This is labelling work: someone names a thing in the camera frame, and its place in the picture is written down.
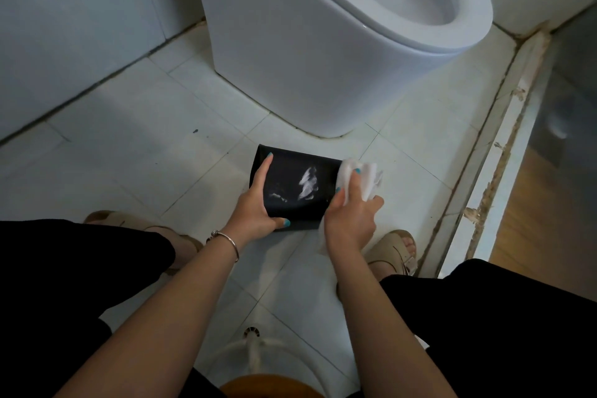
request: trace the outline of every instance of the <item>silver bracelet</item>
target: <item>silver bracelet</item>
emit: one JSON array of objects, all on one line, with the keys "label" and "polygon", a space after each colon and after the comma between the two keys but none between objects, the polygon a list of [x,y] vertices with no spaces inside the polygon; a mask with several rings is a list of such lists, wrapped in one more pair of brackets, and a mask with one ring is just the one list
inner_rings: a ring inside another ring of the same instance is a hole
[{"label": "silver bracelet", "polygon": [[226,239],[228,239],[228,241],[230,241],[230,244],[232,244],[232,247],[234,247],[234,251],[236,252],[236,261],[235,261],[235,263],[236,263],[241,257],[240,257],[240,255],[238,255],[238,248],[236,247],[235,242],[232,240],[232,238],[230,236],[228,236],[227,234],[222,233],[221,231],[217,231],[215,229],[215,230],[213,230],[211,232],[211,237],[207,241],[212,240],[214,237],[216,237],[218,235],[223,236]]}]

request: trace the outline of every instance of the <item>brown wood flooring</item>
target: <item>brown wood flooring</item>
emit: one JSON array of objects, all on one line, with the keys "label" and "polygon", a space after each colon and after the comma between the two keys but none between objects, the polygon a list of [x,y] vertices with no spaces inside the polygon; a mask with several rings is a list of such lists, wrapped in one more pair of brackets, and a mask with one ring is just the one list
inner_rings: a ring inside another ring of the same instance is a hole
[{"label": "brown wood flooring", "polygon": [[597,301],[597,248],[557,168],[527,148],[490,262]]}]

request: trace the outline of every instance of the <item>hand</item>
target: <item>hand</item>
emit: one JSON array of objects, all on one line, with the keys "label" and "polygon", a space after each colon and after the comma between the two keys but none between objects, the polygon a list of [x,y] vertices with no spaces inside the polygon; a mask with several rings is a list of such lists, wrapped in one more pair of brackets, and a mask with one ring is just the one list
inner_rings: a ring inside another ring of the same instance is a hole
[{"label": "hand", "polygon": [[325,242],[328,250],[352,247],[360,251],[370,241],[376,229],[374,216],[383,206],[383,198],[376,196],[372,200],[363,201],[361,176],[355,171],[350,175],[348,189],[346,206],[346,190],[340,189],[325,212]]},{"label": "hand", "polygon": [[267,236],[276,228],[290,225],[287,219],[268,216],[263,205],[263,184],[272,161],[273,154],[270,153],[255,172],[253,185],[238,197],[232,216],[226,226],[220,230],[230,236],[238,248]]}]

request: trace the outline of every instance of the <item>toilet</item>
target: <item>toilet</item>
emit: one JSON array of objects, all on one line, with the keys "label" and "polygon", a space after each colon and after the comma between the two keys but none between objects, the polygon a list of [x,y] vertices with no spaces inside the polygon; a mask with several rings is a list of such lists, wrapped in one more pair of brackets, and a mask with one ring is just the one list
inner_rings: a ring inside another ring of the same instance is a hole
[{"label": "toilet", "polygon": [[216,71],[287,122],[338,137],[489,32],[491,0],[202,0]]}]

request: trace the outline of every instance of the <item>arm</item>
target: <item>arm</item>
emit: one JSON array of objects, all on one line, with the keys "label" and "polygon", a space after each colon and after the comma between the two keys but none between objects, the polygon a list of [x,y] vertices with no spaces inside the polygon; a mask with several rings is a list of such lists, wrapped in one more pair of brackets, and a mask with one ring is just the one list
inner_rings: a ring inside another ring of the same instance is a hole
[{"label": "arm", "polygon": [[[263,183],[273,156],[255,174],[221,230],[239,251],[284,226],[268,217]],[[216,236],[178,274],[143,304],[91,356],[57,397],[175,397],[183,387],[205,337],[236,253]]]},{"label": "arm", "polygon": [[325,214],[325,237],[365,395],[456,398],[361,254],[376,229],[373,218],[383,199],[362,201],[361,178],[353,172],[346,206],[344,200],[342,189]]}]

